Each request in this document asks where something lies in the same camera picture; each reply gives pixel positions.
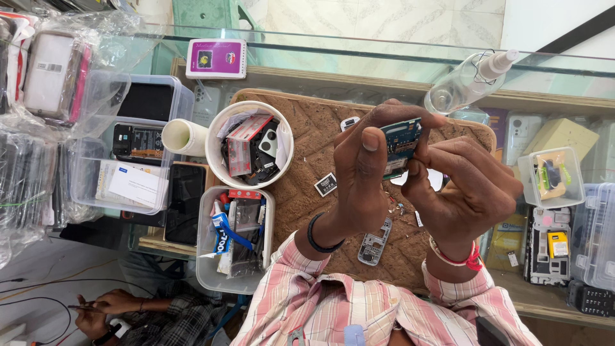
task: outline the pink striped shirt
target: pink striped shirt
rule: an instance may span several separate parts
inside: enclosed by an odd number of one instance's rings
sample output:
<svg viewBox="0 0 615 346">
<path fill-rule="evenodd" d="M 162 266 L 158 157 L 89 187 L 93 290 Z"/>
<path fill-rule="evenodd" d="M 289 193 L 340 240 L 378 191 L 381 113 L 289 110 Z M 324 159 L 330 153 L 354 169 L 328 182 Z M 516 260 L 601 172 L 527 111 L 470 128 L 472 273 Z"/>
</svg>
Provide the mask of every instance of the pink striped shirt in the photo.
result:
<svg viewBox="0 0 615 346">
<path fill-rule="evenodd" d="M 272 255 L 231 346 L 286 345 L 288 333 L 300 326 L 306 346 L 342 345 L 344 327 L 350 324 L 363 327 L 366 346 L 386 346 L 395 320 L 417 346 L 478 345 L 478 316 L 502 331 L 511 345 L 540 345 L 519 320 L 508 292 L 496 287 L 484 268 L 466 283 L 451 284 L 430 275 L 423 262 L 430 303 L 379 280 L 321 275 L 328 259 L 305 258 L 294 239 L 293 233 Z"/>
</svg>

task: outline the plaid shirt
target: plaid shirt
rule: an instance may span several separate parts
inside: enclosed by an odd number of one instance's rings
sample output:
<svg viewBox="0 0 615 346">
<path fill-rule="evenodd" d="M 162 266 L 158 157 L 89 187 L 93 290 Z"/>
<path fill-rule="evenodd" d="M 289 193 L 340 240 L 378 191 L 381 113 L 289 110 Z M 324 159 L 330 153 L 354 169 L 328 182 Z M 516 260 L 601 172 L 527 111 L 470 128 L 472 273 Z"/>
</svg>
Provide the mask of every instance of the plaid shirt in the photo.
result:
<svg viewBox="0 0 615 346">
<path fill-rule="evenodd" d="M 328 259 L 305 258 L 294 239 L 293 233 L 273 254 L 231 346 L 286 345 L 288 333 L 300 326 L 307 346 L 343 344 L 344 327 L 350 324 L 363 327 L 366 346 L 386 346 L 395 320 L 417 346 L 478 345 L 478 316 L 502 331 L 511 345 L 540 345 L 519 320 L 508 292 L 495 287 L 485 269 L 466 283 L 451 284 L 430 275 L 423 262 L 432 304 L 378 280 L 320 275 Z"/>
<path fill-rule="evenodd" d="M 122 346 L 205 345 L 226 313 L 226 304 L 198 293 L 176 280 L 158 290 L 160 298 L 172 298 L 166 312 L 145 312 L 137 317 L 121 339 Z"/>
</svg>

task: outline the black wristband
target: black wristband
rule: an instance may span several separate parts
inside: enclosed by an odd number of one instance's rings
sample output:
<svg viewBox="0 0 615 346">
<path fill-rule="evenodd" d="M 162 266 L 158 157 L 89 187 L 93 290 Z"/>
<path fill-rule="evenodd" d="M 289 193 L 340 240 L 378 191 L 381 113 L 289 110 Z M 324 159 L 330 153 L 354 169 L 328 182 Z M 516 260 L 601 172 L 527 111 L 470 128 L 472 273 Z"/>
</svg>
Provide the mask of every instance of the black wristband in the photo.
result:
<svg viewBox="0 0 615 346">
<path fill-rule="evenodd" d="M 96 340 L 92 341 L 92 345 L 94 346 L 100 346 L 103 345 L 105 342 L 111 340 L 111 338 L 113 337 L 113 335 L 115 335 L 115 333 L 117 333 L 118 330 L 122 329 L 122 325 L 121 324 L 116 324 L 115 326 L 111 327 L 111 329 L 109 329 L 109 331 L 107 332 L 107 334 L 99 337 Z"/>
<path fill-rule="evenodd" d="M 307 226 L 307 241 L 314 248 L 314 250 L 316 250 L 318 252 L 322 252 L 324 254 L 329 254 L 329 253 L 339 249 L 344 244 L 344 240 L 346 240 L 346 239 L 342 239 L 342 241 L 340 241 L 339 244 L 337 244 L 336 246 L 333 246 L 333 247 L 320 247 L 320 246 L 318 246 L 314 242 L 314 239 L 312 239 L 312 226 L 314 225 L 314 222 L 316 221 L 316 219 L 318 219 L 322 214 L 324 214 L 324 213 L 321 212 L 320 214 L 317 214 L 309 222 L 309 224 Z"/>
</svg>

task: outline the cork mat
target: cork mat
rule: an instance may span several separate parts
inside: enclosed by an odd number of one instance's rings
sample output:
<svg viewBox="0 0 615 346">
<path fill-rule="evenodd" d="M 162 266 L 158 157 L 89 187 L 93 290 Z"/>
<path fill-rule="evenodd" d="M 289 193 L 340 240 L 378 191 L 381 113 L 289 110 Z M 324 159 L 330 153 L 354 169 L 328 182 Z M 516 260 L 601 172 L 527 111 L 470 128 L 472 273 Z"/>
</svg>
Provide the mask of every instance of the cork mat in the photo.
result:
<svg viewBox="0 0 615 346">
<path fill-rule="evenodd" d="M 341 130 L 342 120 L 363 117 L 374 106 L 317 99 L 261 89 L 242 89 L 231 104 L 239 101 L 261 101 L 279 110 L 290 123 L 295 138 L 295 155 L 288 172 L 266 190 L 276 197 L 275 251 L 288 236 L 308 223 L 319 212 L 329 210 L 337 201 L 337 191 L 321 197 L 314 184 L 329 172 L 335 173 L 333 140 Z M 429 143 L 467 135 L 489 152 L 496 147 L 493 131 L 471 121 L 449 119 L 448 124 L 432 130 Z M 417 226 L 414 207 L 402 196 L 400 186 L 383 182 L 384 191 L 406 209 L 404 215 L 393 202 L 389 204 L 392 230 L 379 263 L 372 267 L 359 262 L 357 254 L 364 234 L 347 238 L 346 244 L 333 253 L 326 273 L 350 274 L 358 280 L 382 280 L 413 292 L 424 293 L 421 263 L 429 248 L 429 234 Z"/>
</svg>

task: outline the person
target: person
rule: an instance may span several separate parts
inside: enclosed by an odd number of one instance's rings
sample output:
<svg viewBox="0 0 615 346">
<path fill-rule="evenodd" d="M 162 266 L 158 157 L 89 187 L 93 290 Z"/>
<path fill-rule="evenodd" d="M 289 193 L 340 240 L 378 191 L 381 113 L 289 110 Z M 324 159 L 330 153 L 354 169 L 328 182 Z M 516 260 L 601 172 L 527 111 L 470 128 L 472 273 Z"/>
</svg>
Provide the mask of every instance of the person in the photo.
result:
<svg viewBox="0 0 615 346">
<path fill-rule="evenodd" d="M 137 284 L 149 292 L 156 292 L 153 298 L 140 297 L 123 289 L 114 289 L 87 302 L 82 295 L 77 299 L 80 306 L 91 306 L 95 310 L 77 310 L 79 316 L 75 325 L 94 345 L 123 346 L 192 346 L 205 345 L 205 340 L 218 326 L 226 313 L 226 303 L 219 292 L 197 291 L 190 282 L 194 275 L 183 280 L 173 279 L 165 273 L 151 255 L 129 252 L 120 258 L 120 268 L 129 283 Z M 114 335 L 108 325 L 107 314 L 137 312 L 131 327 L 121 338 Z"/>
<path fill-rule="evenodd" d="M 402 193 L 433 241 L 422 265 L 431 302 L 382 281 L 321 274 L 330 252 L 345 238 L 372 233 L 387 216 L 381 189 L 387 148 L 379 127 L 418 117 L 423 135 L 408 162 Z M 507 291 L 494 285 L 476 258 L 473 242 L 514 212 L 523 187 L 472 139 L 428 146 L 429 129 L 445 122 L 421 107 L 388 100 L 335 138 L 337 204 L 314 216 L 272 255 L 231 346 L 289 341 L 311 346 L 540 345 L 520 321 Z M 431 188 L 427 167 L 451 177 L 442 192 Z"/>
</svg>

